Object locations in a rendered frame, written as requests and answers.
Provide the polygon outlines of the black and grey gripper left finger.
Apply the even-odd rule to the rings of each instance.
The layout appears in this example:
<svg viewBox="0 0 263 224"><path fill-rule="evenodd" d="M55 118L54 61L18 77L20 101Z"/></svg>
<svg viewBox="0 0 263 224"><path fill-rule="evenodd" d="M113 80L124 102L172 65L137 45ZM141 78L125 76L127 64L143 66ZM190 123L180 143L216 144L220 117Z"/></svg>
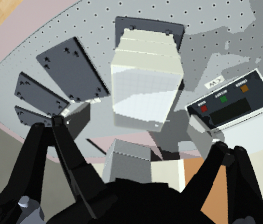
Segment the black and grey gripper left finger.
<svg viewBox="0 0 263 224"><path fill-rule="evenodd" d="M31 126L0 193L0 224L47 223L40 204L48 146L55 146L75 202L83 199L95 224L128 223L127 209L74 142L90 121L90 109L91 102L84 102L65 118L52 116L52 127L44 123Z"/></svg>

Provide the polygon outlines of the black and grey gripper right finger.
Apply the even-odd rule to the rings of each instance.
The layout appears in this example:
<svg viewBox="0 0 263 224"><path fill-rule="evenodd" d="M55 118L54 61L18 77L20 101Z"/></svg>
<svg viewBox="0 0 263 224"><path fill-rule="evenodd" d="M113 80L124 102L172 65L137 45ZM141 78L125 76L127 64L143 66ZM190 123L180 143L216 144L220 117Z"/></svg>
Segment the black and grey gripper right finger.
<svg viewBox="0 0 263 224"><path fill-rule="evenodd" d="M194 224L221 165L226 167L228 224L263 224L263 198L246 149L228 148L197 115L191 115L187 133L204 162L159 224Z"/></svg>

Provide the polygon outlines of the small white label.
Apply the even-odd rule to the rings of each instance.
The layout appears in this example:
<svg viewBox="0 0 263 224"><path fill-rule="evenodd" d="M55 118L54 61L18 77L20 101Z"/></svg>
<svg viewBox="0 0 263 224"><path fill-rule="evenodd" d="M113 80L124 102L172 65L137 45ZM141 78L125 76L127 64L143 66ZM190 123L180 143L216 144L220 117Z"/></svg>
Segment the small white label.
<svg viewBox="0 0 263 224"><path fill-rule="evenodd" d="M215 86L215 85L223 82L224 80L225 80L225 79L224 79L223 76L221 75L221 76L217 77L216 79L214 79L214 80L208 82L207 84L205 84L205 86L206 86L207 89L210 89L210 88L212 88L213 86Z"/></svg>
<svg viewBox="0 0 263 224"><path fill-rule="evenodd" d="M86 102L96 103L96 102L101 102L101 100L100 98L95 98L95 99L86 100Z"/></svg>
<svg viewBox="0 0 263 224"><path fill-rule="evenodd" d="M66 116L69 112L70 112L70 110L67 109L67 108L65 108L65 109L61 112L61 114L64 115L64 116Z"/></svg>

